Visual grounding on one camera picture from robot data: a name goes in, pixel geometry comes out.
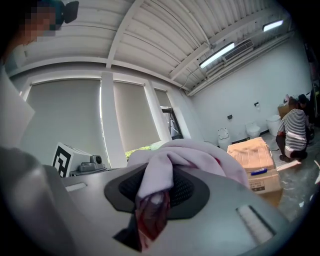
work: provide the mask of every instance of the black and white striped shirt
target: black and white striped shirt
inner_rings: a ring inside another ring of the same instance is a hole
[[[292,109],[281,120],[279,132],[285,133],[285,148],[289,151],[300,151],[306,147],[307,117],[303,110]]]

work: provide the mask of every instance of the gray roller blind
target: gray roller blind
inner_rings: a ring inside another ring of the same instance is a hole
[[[142,85],[113,82],[114,101],[124,151],[160,141]]]
[[[100,80],[59,80],[31,87],[27,102],[35,114],[20,148],[52,165],[58,142],[93,155],[108,166],[100,121]]]
[[[171,107],[171,103],[169,101],[167,92],[163,91],[163,90],[158,90],[158,89],[154,89],[155,90],[155,94],[158,97],[160,106],[162,107]]]

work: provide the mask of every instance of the white corrugated ceiling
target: white corrugated ceiling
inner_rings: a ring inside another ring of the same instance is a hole
[[[281,27],[262,32],[264,24],[279,19],[285,20]],[[24,66],[61,57],[100,57],[190,90],[222,61],[199,68],[214,51],[245,39],[259,47],[287,33],[290,24],[273,0],[79,0],[75,21],[24,47]]]

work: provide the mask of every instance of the tube light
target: tube light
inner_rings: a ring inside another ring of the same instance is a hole
[[[266,31],[268,31],[268,30],[272,30],[272,29],[274,29],[274,28],[276,28],[276,27],[279,27],[279,26],[281,26],[283,23],[284,23],[283,20],[278,20],[278,21],[276,21],[276,22],[272,22],[272,23],[266,24],[266,25],[264,25],[264,26],[262,27],[263,32],[266,32]]]
[[[203,62],[200,63],[200,67],[203,69],[205,66],[209,65],[211,62],[214,60],[218,59],[220,56],[224,55],[225,53],[229,52],[235,48],[235,43],[231,42],[216,53],[212,54],[209,58],[204,60]]]

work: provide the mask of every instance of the white towel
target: white towel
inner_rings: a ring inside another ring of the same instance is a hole
[[[144,163],[148,165],[137,193],[140,199],[173,187],[173,165],[228,177],[249,187],[243,167],[227,152],[206,142],[175,139],[154,151],[137,150],[130,156],[127,166]]]

